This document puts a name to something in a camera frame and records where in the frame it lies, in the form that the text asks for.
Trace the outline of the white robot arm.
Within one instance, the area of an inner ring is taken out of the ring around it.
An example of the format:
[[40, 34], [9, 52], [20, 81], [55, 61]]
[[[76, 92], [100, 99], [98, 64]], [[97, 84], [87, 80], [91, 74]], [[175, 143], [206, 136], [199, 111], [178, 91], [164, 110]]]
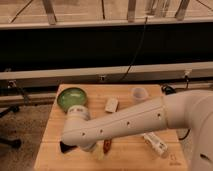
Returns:
[[61, 140], [87, 151], [99, 140], [188, 128], [194, 148], [190, 171], [213, 171], [213, 91], [169, 94], [90, 119], [87, 110], [67, 114]]

